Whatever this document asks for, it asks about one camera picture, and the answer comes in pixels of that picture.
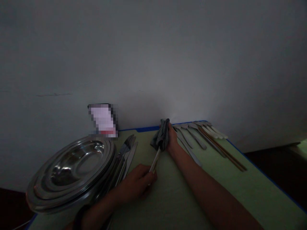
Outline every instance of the spoon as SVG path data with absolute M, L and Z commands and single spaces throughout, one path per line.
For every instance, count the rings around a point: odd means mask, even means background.
M 190 132 L 190 130 L 188 129 L 189 127 L 188 123 L 180 124 L 180 126 L 186 129 L 203 149 L 205 150 L 207 149 L 207 146 L 203 142 L 201 142 L 193 133 Z
M 173 127 L 175 127 L 176 129 L 180 130 L 181 134 L 183 135 L 185 141 L 188 143 L 188 145 L 193 148 L 193 145 L 191 144 L 191 142 L 187 139 L 187 137 L 183 134 L 182 130 L 181 130 L 181 126 L 179 124 L 173 125 Z

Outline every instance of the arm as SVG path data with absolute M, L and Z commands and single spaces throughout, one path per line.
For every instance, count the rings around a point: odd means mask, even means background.
M 138 165 L 131 173 L 105 197 L 93 205 L 82 218 L 82 230 L 100 229 L 108 217 L 121 205 L 137 198 L 145 198 L 150 192 L 148 184 L 157 180 L 157 174 L 148 173 L 150 166 Z M 71 230 L 70 223 L 65 230 Z
M 169 124 L 167 151 L 214 227 L 217 229 L 262 229 L 242 204 L 199 167 L 180 147 L 171 124 Z

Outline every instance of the wooden chopsticks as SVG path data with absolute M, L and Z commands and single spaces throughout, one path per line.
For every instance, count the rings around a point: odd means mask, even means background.
M 204 134 L 209 140 L 211 140 L 217 148 L 219 148 L 224 154 L 225 156 L 241 171 L 247 171 L 247 168 L 242 165 L 233 155 L 231 155 L 226 149 L 224 149 L 223 146 L 221 146 L 218 142 L 216 142 L 210 135 L 208 135 L 200 125 L 198 125 L 198 130 Z

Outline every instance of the spoon handle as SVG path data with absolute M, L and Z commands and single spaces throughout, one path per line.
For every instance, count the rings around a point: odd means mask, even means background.
M 204 150 L 207 149 L 207 146 L 206 146 L 200 139 L 198 139 L 197 136 L 195 136 L 193 133 L 191 133 L 191 131 L 190 131 L 188 128 L 186 128 L 186 130 L 191 134 L 191 136 L 197 141 L 197 143 L 198 143 Z
M 199 161 L 199 159 L 195 156 L 195 154 L 192 152 L 192 150 L 189 148 L 189 146 L 184 142 L 184 140 L 180 137 L 179 133 L 177 132 L 177 137 L 178 139 L 182 142 L 182 144 L 184 145 L 184 147 L 186 148 L 186 150 L 188 151 L 188 153 L 190 154 L 190 156 L 192 157 L 192 159 L 195 161 L 196 164 L 198 164 L 200 167 L 202 167 L 201 162 Z
M 181 129 L 179 129 L 179 130 L 180 130 L 181 134 L 183 135 L 185 141 L 188 143 L 188 145 L 189 145 L 191 148 L 194 148 L 193 145 L 191 144 L 191 142 L 190 142 L 190 141 L 187 139 L 187 137 L 184 135 L 184 133 L 182 132 L 182 130 L 181 130 Z

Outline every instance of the white wall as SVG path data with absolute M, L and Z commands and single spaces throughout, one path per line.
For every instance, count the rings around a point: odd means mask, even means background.
M 305 1 L 5 2 L 0 187 L 87 135 L 90 103 L 120 129 L 206 119 L 243 152 L 307 137 Z

